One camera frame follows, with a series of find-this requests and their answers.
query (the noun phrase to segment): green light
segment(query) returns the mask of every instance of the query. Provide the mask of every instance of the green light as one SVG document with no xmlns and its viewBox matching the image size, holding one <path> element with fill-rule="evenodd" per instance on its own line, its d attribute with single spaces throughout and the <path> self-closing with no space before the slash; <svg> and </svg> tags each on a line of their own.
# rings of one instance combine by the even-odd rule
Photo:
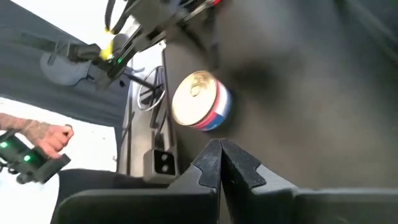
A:
<svg viewBox="0 0 398 224">
<path fill-rule="evenodd" d="M 29 161 L 31 158 L 30 158 L 30 155 L 26 155 L 25 157 L 24 157 L 24 160 L 27 162 L 27 161 Z"/>
<path fill-rule="evenodd" d="M 6 142 L 0 143 L 0 147 L 2 147 L 2 148 L 5 148 L 5 147 L 7 147 L 7 146 L 8 146 L 8 143 L 6 143 Z"/>
</svg>

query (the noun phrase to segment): gold can lid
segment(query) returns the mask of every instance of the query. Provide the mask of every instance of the gold can lid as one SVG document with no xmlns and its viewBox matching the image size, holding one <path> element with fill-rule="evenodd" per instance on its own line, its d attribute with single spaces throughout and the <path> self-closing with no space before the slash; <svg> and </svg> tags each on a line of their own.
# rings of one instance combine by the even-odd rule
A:
<svg viewBox="0 0 398 224">
<path fill-rule="evenodd" d="M 216 78 L 207 71 L 194 72 L 178 86 L 172 101 L 174 120 L 184 126 L 201 121 L 217 97 Z"/>
</svg>

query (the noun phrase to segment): gray fabric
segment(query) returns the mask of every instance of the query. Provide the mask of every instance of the gray fabric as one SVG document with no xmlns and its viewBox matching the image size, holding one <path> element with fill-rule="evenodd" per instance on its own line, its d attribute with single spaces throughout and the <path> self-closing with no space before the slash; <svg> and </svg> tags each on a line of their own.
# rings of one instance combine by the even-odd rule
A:
<svg viewBox="0 0 398 224">
<path fill-rule="evenodd" d="M 10 1 L 0 1 L 0 26 L 25 30 L 54 41 L 79 41 Z M 128 85 L 121 88 L 116 81 L 105 92 L 96 91 L 94 83 L 88 80 L 74 87 L 56 85 L 40 67 L 43 55 L 44 52 L 37 49 L 0 41 L 0 95 L 82 121 L 122 126 Z M 62 67 L 60 71 L 67 75 Z"/>
<path fill-rule="evenodd" d="M 44 53 L 40 59 L 40 67 L 44 75 L 53 83 L 63 86 L 75 86 L 87 77 L 89 62 L 74 63 L 66 57 L 56 57 L 53 64 L 49 64 L 51 53 Z"/>
</svg>

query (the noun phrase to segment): hand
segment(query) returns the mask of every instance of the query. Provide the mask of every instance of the hand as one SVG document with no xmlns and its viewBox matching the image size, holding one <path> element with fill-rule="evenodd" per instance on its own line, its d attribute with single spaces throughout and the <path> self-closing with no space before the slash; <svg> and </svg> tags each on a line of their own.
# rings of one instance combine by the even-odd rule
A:
<svg viewBox="0 0 398 224">
<path fill-rule="evenodd" d="M 57 126 L 44 122 L 28 120 L 27 125 L 21 131 L 34 146 L 43 149 L 51 158 L 57 159 L 59 152 L 67 146 L 73 136 L 71 126 Z"/>
</svg>

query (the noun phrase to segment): tattooed arm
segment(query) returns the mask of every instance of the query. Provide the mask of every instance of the tattooed arm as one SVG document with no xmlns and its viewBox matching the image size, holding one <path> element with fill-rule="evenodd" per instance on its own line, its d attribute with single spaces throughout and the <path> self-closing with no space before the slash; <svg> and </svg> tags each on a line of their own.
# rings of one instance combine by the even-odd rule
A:
<svg viewBox="0 0 398 224">
<path fill-rule="evenodd" d="M 0 130 L 7 131 L 7 129 L 24 129 L 31 120 L 17 118 L 5 113 L 0 113 Z"/>
<path fill-rule="evenodd" d="M 73 136 L 71 126 L 57 126 L 31 119 L 0 113 L 0 130 L 18 129 L 34 146 L 39 146 L 52 158 L 58 158 Z"/>
</svg>

